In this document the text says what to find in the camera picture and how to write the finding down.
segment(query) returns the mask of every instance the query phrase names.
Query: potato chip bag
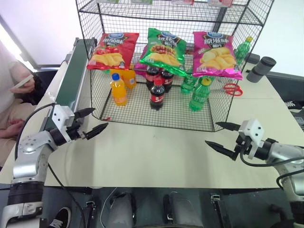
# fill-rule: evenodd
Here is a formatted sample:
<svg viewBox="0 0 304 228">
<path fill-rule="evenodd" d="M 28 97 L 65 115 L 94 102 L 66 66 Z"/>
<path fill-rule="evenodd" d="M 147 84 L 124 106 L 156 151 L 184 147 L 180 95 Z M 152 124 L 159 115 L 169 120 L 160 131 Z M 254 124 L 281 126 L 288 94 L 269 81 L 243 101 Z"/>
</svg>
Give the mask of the potato chip bag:
<svg viewBox="0 0 304 228">
<path fill-rule="evenodd" d="M 172 74 L 185 76 L 186 42 L 167 31 L 148 30 L 148 50 L 140 63 L 164 68 Z"/>
<path fill-rule="evenodd" d="M 138 33 L 104 33 L 92 53 L 89 70 L 129 69 Z"/>
<path fill-rule="evenodd" d="M 233 53 L 233 36 L 217 32 L 193 32 L 193 76 L 223 76 L 242 80 Z"/>
<path fill-rule="evenodd" d="M 148 49 L 148 45 L 144 46 L 142 54 L 141 54 L 139 59 L 144 57 L 144 55 L 147 53 L 147 49 Z M 141 75 L 141 76 L 146 78 L 147 65 L 138 62 L 138 63 L 136 63 L 136 65 L 134 67 L 134 70 L 135 70 L 137 75 Z"/>
</svg>

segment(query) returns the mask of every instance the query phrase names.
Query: white table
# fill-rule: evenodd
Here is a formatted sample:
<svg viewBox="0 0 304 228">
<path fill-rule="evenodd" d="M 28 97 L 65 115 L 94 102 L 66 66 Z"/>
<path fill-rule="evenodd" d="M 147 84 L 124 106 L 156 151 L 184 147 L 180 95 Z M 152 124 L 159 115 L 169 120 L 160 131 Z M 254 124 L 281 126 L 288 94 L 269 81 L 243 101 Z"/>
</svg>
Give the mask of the white table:
<svg viewBox="0 0 304 228">
<path fill-rule="evenodd" d="M 63 64 L 39 106 L 54 100 L 65 69 Z M 268 79 L 263 77 L 255 84 L 247 81 L 246 75 L 239 82 L 244 94 L 234 98 L 228 121 L 241 124 L 243 120 L 256 118 L 265 130 L 264 139 L 303 145 L 304 133 Z M 23 135 L 37 132 L 39 121 L 42 122 L 46 113 L 37 114 L 39 118 L 29 122 Z M 83 130 L 100 123 L 89 116 Z M 204 142 L 214 141 L 233 150 L 237 136 L 237 132 L 228 130 L 208 133 L 110 122 L 100 135 L 89 141 L 63 145 L 50 156 L 49 163 L 66 186 L 277 187 L 278 174 L 274 168 L 249 167 L 239 158 L 232 161 Z M 1 183 L 10 183 L 13 160 L 12 152 L 0 173 Z M 251 162 L 262 163 L 257 159 Z M 50 172 L 46 185 L 58 186 Z"/>
</svg>

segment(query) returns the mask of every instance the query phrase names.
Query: wire mesh basket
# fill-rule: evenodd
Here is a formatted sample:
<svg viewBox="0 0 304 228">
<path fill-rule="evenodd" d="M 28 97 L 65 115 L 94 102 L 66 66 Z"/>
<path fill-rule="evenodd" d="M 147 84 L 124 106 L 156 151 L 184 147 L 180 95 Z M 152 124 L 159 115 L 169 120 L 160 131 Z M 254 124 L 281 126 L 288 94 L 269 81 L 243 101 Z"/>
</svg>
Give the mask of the wire mesh basket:
<svg viewBox="0 0 304 228">
<path fill-rule="evenodd" d="M 254 48 L 266 22 L 274 0 L 233 0 L 230 8 L 209 6 L 207 0 L 193 5 L 176 5 L 170 0 L 153 0 L 152 5 L 133 4 L 131 0 L 118 3 L 97 3 L 95 0 L 76 0 L 79 21 L 85 40 L 88 58 L 103 33 L 137 32 L 132 63 L 139 60 L 147 44 L 148 28 L 170 31 L 187 42 L 187 49 L 194 47 L 194 31 L 214 31 L 233 35 L 236 48 L 251 36 Z M 192 55 L 185 55 L 186 69 L 192 67 Z M 245 60 L 240 65 L 243 69 Z M 93 116 L 107 121 L 151 125 L 158 127 L 214 132 L 221 129 L 216 122 L 226 121 L 233 96 L 222 89 L 235 79 L 217 77 L 210 86 L 210 95 L 200 112 L 189 108 L 191 94 L 180 92 L 182 78 L 175 76 L 173 87 L 165 95 L 163 108 L 150 108 L 150 92 L 145 79 L 137 76 L 137 86 L 127 89 L 128 104 L 117 107 L 111 98 L 111 77 L 105 71 L 91 70 L 91 99 L 95 108 Z"/>
</svg>

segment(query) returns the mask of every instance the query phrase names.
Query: hand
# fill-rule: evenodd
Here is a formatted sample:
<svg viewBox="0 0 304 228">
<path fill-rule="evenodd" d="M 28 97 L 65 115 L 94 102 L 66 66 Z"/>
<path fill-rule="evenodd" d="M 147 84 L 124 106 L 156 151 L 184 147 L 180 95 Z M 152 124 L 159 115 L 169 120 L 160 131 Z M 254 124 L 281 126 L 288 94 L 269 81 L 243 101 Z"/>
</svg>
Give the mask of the hand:
<svg viewBox="0 0 304 228">
<path fill-rule="evenodd" d="M 35 89 L 35 80 L 31 78 L 26 84 L 21 88 L 11 88 L 9 89 L 12 93 L 16 94 L 27 94 Z"/>
<path fill-rule="evenodd" d="M 21 119 L 14 119 L 10 120 L 9 123 L 11 126 L 5 130 L 6 138 L 17 136 L 23 126 L 24 121 Z"/>
</svg>

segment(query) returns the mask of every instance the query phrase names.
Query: red chip bag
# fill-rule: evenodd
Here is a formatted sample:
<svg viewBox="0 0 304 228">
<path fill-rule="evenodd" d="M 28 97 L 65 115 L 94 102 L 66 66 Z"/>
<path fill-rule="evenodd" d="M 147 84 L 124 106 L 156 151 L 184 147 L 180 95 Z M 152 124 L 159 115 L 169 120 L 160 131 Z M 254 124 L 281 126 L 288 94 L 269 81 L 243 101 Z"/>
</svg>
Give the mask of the red chip bag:
<svg viewBox="0 0 304 228">
<path fill-rule="evenodd" d="M 89 70 L 129 69 L 138 33 L 104 33 L 86 66 Z"/>
</svg>

